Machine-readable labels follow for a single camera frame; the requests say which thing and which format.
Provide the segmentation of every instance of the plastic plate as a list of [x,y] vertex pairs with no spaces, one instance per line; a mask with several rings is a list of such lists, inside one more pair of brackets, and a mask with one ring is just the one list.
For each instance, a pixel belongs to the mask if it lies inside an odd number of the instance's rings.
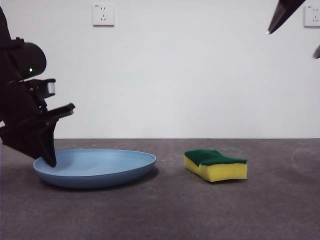
[[147,174],[156,157],[140,151],[117,149],[76,149],[57,151],[56,166],[42,157],[33,163],[47,183],[64,188],[93,189],[129,183]]

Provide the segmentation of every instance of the plate rim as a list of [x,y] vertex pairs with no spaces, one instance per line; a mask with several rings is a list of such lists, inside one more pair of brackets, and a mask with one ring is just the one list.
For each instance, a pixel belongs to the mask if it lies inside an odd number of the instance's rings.
[[70,175],[57,175],[57,174],[50,174],[50,173],[46,173],[46,172],[42,172],[40,171],[37,167],[36,164],[37,162],[43,160],[43,158],[40,156],[38,157],[32,164],[33,169],[42,175],[48,175],[48,176],[53,176],[53,177],[63,177],[63,178],[84,178],[84,177],[102,177],[102,176],[106,176],[106,175],[114,175],[114,174],[120,174],[120,173],[126,173],[126,172],[130,172],[133,170],[137,170],[137,169],[141,169],[141,168],[145,168],[147,166],[153,165],[156,162],[157,157],[151,153],[148,152],[144,152],[144,151],[135,151],[135,150],[127,150],[127,149],[111,149],[111,148],[78,148],[78,149],[67,149],[67,150],[60,150],[60,151],[56,151],[55,153],[62,153],[62,152],[73,152],[73,151],[78,151],[78,150],[100,150],[100,151],[108,151],[108,150],[113,150],[113,151],[123,151],[123,152],[135,152],[135,153],[141,153],[141,154],[146,154],[146,155],[151,155],[153,157],[152,162],[148,163],[147,165],[141,166],[141,167],[136,167],[133,169],[129,169],[126,171],[118,171],[118,172],[113,172],[113,173],[104,173],[104,174],[87,174],[87,175],[79,175],[79,176],[70,176]]

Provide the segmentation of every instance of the electrical outlet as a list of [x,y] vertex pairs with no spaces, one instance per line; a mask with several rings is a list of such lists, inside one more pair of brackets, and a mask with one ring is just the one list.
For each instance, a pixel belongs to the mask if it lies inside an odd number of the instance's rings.
[[93,26],[114,26],[115,7],[113,4],[94,4],[92,6]]
[[304,6],[304,27],[320,28],[320,6]]

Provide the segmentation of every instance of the white wall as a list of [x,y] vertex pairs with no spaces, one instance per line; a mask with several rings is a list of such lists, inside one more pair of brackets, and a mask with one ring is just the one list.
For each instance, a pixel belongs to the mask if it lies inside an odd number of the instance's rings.
[[320,29],[301,7],[265,32],[277,0],[3,0],[11,37],[47,57],[50,109],[73,102],[56,138],[318,138]]

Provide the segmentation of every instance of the yellow sponge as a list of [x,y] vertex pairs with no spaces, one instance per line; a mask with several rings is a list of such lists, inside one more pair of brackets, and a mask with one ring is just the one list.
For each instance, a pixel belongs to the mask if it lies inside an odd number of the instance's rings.
[[184,164],[189,171],[209,182],[247,179],[247,160],[226,157],[216,150],[187,151]]

